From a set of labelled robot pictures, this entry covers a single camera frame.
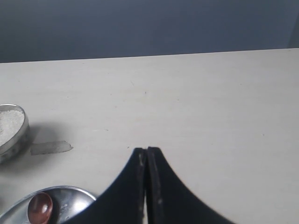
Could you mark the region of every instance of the white table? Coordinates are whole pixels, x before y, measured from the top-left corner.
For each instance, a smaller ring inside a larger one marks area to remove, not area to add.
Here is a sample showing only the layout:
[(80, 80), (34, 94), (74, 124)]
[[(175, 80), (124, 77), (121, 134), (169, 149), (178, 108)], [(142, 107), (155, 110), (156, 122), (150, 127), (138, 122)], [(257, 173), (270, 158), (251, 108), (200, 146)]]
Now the white table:
[(299, 49), (0, 64), (0, 103), (74, 147), (1, 165), (0, 212), (54, 185), (99, 195), (158, 146), (232, 221), (299, 223)]

